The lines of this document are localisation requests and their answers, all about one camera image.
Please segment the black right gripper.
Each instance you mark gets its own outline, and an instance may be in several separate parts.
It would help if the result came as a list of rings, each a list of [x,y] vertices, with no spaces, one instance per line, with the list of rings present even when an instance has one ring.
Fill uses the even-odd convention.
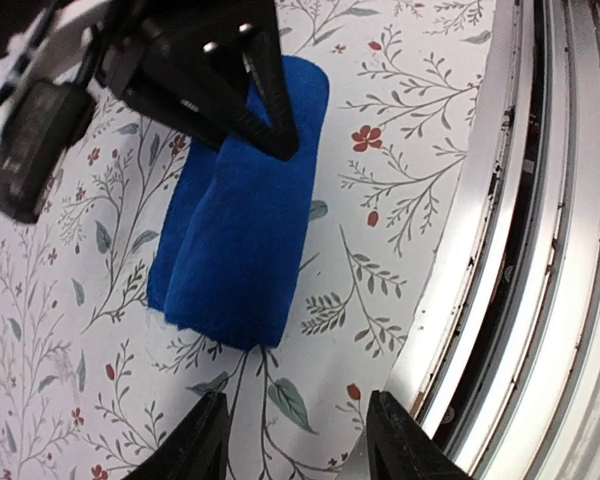
[[[299,148],[272,1],[111,1],[95,79],[130,109],[219,149]]]

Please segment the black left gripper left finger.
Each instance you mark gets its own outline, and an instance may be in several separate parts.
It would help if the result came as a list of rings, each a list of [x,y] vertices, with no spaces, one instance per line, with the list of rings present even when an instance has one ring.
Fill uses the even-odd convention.
[[[225,479],[228,440],[226,395],[206,393],[147,460],[147,478]]]

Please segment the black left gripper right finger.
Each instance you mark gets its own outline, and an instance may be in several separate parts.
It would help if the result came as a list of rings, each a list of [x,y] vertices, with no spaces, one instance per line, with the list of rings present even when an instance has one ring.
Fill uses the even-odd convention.
[[[470,480],[387,391],[371,393],[366,442],[372,480]]]

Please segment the blue towel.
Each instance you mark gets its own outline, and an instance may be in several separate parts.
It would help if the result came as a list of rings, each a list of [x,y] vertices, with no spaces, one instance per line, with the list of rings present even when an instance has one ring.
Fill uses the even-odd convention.
[[[220,151],[193,144],[150,268],[150,308],[167,323],[238,350],[279,345],[309,224],[329,81],[283,59],[299,131],[283,162],[236,137]]]

